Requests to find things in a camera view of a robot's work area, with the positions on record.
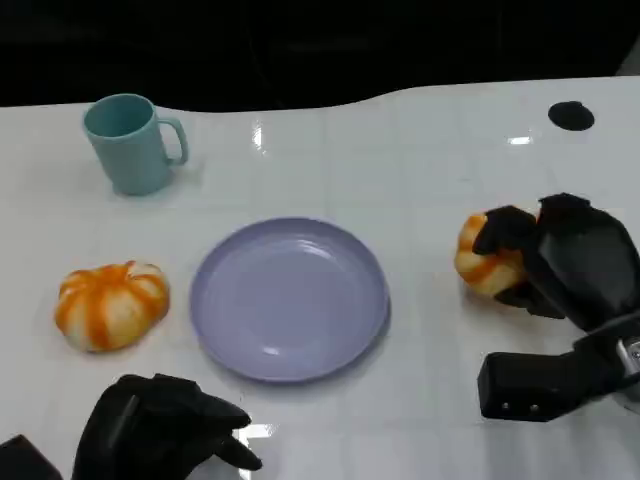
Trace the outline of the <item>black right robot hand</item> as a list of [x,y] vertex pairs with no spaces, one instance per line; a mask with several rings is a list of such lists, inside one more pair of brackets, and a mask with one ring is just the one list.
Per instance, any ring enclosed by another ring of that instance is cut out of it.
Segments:
[[623,223],[569,193],[539,203],[537,214],[503,206],[484,215],[472,252],[519,276],[492,298],[585,332],[637,313],[639,252]]

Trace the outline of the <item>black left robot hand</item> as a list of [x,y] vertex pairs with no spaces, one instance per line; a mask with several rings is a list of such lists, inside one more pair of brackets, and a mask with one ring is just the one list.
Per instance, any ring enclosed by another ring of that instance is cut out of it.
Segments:
[[127,374],[98,399],[81,435],[74,479],[185,479],[215,456],[243,470],[262,460],[233,436],[251,418],[191,380]]

